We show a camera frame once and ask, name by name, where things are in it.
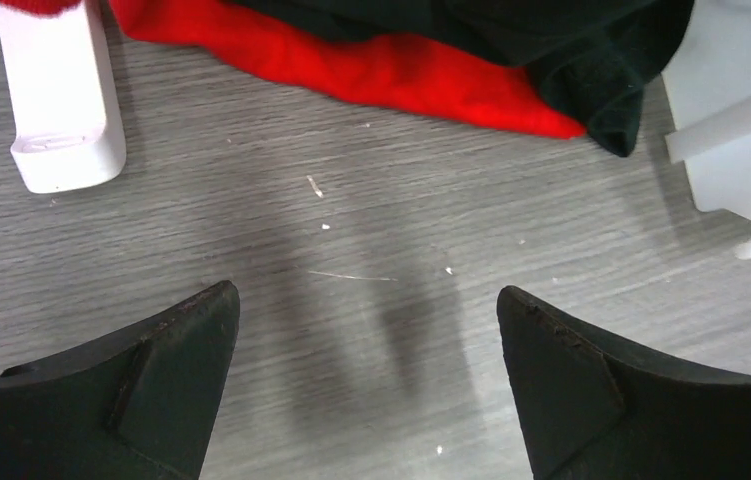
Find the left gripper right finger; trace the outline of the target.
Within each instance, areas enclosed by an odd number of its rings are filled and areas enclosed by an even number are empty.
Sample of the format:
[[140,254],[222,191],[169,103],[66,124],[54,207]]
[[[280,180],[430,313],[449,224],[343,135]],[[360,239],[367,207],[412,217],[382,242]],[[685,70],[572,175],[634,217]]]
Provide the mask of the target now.
[[514,286],[503,357],[537,479],[751,479],[751,375],[674,357]]

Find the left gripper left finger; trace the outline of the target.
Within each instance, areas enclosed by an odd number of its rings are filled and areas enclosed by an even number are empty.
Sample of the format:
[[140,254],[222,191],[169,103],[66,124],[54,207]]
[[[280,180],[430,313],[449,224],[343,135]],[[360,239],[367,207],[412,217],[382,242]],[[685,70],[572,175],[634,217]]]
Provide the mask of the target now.
[[240,298],[218,282],[152,317],[0,374],[0,479],[196,479]]

